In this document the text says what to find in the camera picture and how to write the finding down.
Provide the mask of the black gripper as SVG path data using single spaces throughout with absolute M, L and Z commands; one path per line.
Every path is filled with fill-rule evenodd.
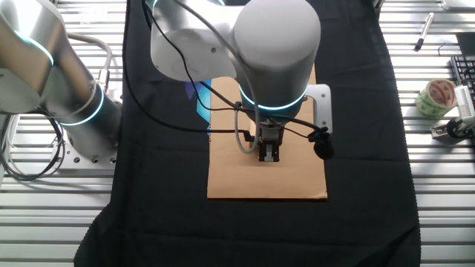
M 284 137 L 284 128 L 281 125 L 264 125 L 261 124 L 260 134 L 259 134 L 259 161 L 260 162 L 269 162 L 270 161 L 270 150 L 271 150 L 271 160 L 273 162 L 280 161 L 279 155 L 279 146 L 283 143 Z

